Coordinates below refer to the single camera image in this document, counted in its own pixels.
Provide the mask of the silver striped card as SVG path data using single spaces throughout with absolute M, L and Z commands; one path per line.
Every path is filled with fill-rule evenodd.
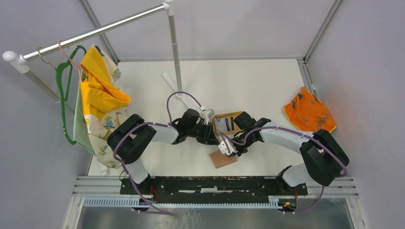
M 214 118 L 214 124 L 217 132 L 228 131 L 227 120 L 225 117 Z

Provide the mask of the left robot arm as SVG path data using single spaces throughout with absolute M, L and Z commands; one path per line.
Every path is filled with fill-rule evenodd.
M 149 191 L 149 173 L 140 157 L 150 142 L 177 145 L 192 137 L 203 145 L 219 145 L 213 133 L 213 124 L 194 109 L 187 109 L 181 118 L 171 124 L 147 122 L 140 115 L 131 115 L 107 138 L 114 159 L 124 165 L 124 171 L 132 179 L 132 188 L 138 194 Z

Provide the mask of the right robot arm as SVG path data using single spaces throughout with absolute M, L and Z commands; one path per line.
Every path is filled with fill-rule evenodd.
M 234 123 L 242 133 L 225 142 L 224 153 L 228 156 L 241 156 L 256 142 L 276 144 L 301 155 L 303 163 L 288 166 L 279 173 L 281 178 L 276 181 L 276 189 L 282 195 L 302 183 L 316 182 L 326 187 L 347 174 L 350 160 L 325 129 L 293 130 L 267 118 L 255 120 L 247 112 L 234 118 Z

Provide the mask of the orange cloth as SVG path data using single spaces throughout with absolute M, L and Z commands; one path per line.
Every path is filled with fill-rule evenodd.
M 324 103 L 305 87 L 283 107 L 290 123 L 301 131 L 317 132 L 324 129 L 331 133 L 337 128 L 331 112 Z

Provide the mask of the yellow dinosaur print garment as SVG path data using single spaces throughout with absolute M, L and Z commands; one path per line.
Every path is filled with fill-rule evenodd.
M 79 101 L 91 149 L 101 164 L 120 168 L 107 139 L 128 118 L 126 108 L 131 99 L 117 84 L 121 71 L 95 44 L 86 51 L 80 66 Z

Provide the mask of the pink hanger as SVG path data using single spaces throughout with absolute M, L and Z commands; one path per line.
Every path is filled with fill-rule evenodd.
M 59 39 L 58 40 L 58 47 L 60 49 L 60 51 L 68 58 L 68 60 L 77 68 L 77 72 L 78 72 L 78 79 L 79 79 L 79 83 L 81 83 L 82 81 L 82 77 L 81 77 L 81 70 L 80 70 L 80 66 L 73 60 L 72 57 L 68 56 L 67 53 L 64 51 L 62 45 L 61 45 L 62 40 Z

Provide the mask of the green hanger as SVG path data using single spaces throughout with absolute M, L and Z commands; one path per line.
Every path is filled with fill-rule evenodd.
M 62 76 L 63 76 L 63 72 L 64 70 L 68 68 L 69 69 L 69 74 L 68 74 L 68 78 L 67 78 L 67 85 L 64 89 L 63 87 L 63 82 L 62 82 Z M 75 145 L 77 142 L 72 140 L 68 134 L 67 131 L 67 127 L 66 127 L 66 105 L 65 103 L 68 100 L 68 95 L 69 95 L 69 90 L 70 90 L 70 83 L 71 83 L 71 78 L 72 78 L 72 73 L 73 73 L 73 64 L 71 60 L 67 60 L 66 62 L 60 63 L 57 67 L 56 67 L 56 75 L 55 75 L 55 79 L 56 79 L 56 83 L 57 83 L 57 88 L 60 94 L 60 106 L 61 106 L 61 119 L 62 119 L 62 124 L 63 124 L 63 132 L 64 132 L 64 136 L 66 138 L 66 140 L 68 141 L 68 143 L 70 143 L 71 145 Z

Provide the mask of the metal clothes rack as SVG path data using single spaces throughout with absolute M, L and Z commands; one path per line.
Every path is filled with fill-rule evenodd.
M 8 62 L 14 69 L 18 72 L 26 75 L 29 79 L 31 79 L 39 88 L 42 89 L 50 98 L 52 98 L 56 103 L 61 102 L 61 97 L 57 95 L 52 89 L 50 89 L 42 80 L 40 80 L 29 68 L 28 62 L 45 55 L 51 54 L 56 51 L 61 51 L 63 48 L 72 46 L 74 44 L 78 44 L 82 41 L 88 40 L 90 38 L 96 37 L 98 35 L 102 35 L 108 31 L 113 29 L 117 29 L 123 25 L 138 21 L 143 19 L 147 16 L 151 16 L 158 12 L 165 11 L 168 15 L 169 21 L 169 28 L 171 34 L 171 45 L 172 45 L 172 53 L 174 59 L 174 68 L 175 68 L 175 76 L 176 79 L 172 79 L 172 77 L 167 73 L 164 72 L 162 76 L 166 80 L 167 83 L 172 87 L 174 91 L 176 91 L 176 97 L 178 100 L 181 100 L 187 108 L 195 109 L 197 111 L 202 111 L 203 106 L 197 104 L 197 102 L 191 101 L 191 96 L 187 95 L 183 91 L 182 80 L 181 80 L 181 68 L 180 68 L 180 59 L 179 59 L 179 51 L 178 51 L 178 44 L 177 44 L 177 36 L 176 36 L 176 29 L 175 29 L 175 20 L 174 20 L 174 3 L 171 0 L 166 0 L 163 3 L 152 7 L 147 10 L 143 10 L 139 13 L 132 14 L 130 16 L 126 16 L 122 19 L 117 21 L 108 23 L 103 26 L 96 27 L 90 31 L 86 31 L 79 35 L 76 35 L 72 38 L 67 40 L 61 41 L 60 44 L 54 44 L 48 47 L 41 48 L 37 51 L 31 52 L 25 55 L 19 55 L 13 51 L 6 51 L 3 53 L 2 58 L 4 61 Z

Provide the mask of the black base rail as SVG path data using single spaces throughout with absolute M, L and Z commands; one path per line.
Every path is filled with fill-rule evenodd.
M 138 189 L 159 204 L 262 204 L 269 202 L 269 196 L 308 194 L 306 184 L 291 187 L 276 176 L 149 177 Z

